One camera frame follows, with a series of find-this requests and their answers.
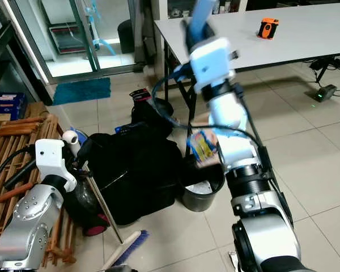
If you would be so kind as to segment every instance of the tiled floor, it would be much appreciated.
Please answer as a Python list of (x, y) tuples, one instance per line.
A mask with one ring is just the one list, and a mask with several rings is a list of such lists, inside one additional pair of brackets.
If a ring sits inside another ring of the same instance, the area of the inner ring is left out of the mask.
[[(323, 103), (307, 93), (318, 89), (306, 63), (294, 63), (239, 73), (245, 97), (269, 153), (295, 219), (303, 262), (318, 272), (340, 271), (340, 97)], [(114, 133), (130, 121), (128, 93), (151, 87), (143, 74), (111, 77), (109, 99), (52, 107), (88, 134)], [(340, 88), (340, 71), (328, 71), (322, 84)], [(188, 111), (177, 90), (170, 101), (175, 116)], [(198, 99), (197, 113), (206, 110)], [(185, 132), (170, 139), (185, 149)], [(139, 271), (233, 271), (227, 252), (234, 248), (231, 196), (224, 186), (205, 212), (191, 212), (179, 202), (121, 228), (124, 236), (148, 230), (150, 237), (128, 259)], [(53, 271), (99, 270), (117, 245), (112, 230), (77, 242), (77, 263), (50, 267)]]

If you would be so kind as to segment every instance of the wooden crate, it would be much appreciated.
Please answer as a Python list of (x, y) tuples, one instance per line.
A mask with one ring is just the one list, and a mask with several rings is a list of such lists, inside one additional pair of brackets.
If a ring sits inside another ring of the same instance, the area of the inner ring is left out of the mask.
[[(12, 133), (13, 135), (0, 134), (0, 165), (10, 154), (16, 150), (20, 150), (26, 145), (35, 143), (37, 139), (58, 139), (62, 134), (62, 130), (58, 125), (58, 118), (55, 115), (48, 114), (46, 110), (43, 110), (45, 107), (42, 104), (34, 104), (34, 106), (29, 107), (31, 111), (27, 114), (27, 116), (31, 118), (33, 115), (36, 115), (35, 123), (39, 124), (33, 128), (32, 132), (27, 133), (25, 130), (25, 134), (19, 135), (16, 135), (16, 132)], [(0, 132), (7, 131), (2, 129), (3, 125), (0, 128)], [(10, 192), (7, 192), (3, 187), (4, 182), (19, 171), (30, 161), (30, 159), (31, 157), (28, 153), (14, 157), (11, 163), (8, 163), (5, 170), (0, 175), (0, 234), (9, 222), (17, 201), (24, 196), (25, 189), (29, 189), (34, 184), (40, 183), (39, 171), (35, 168), (26, 178), (23, 178), (22, 181), (17, 183), (14, 187), (14, 189), (23, 188), (23, 192), (7, 198)], [(48, 260), (52, 260), (52, 263), (56, 265), (59, 258), (61, 258), (63, 262), (75, 262), (73, 255), (74, 237), (75, 225), (66, 214), (66, 211), (62, 209), (58, 221), (53, 226), (52, 235), (49, 238), (42, 265), (46, 266)]]

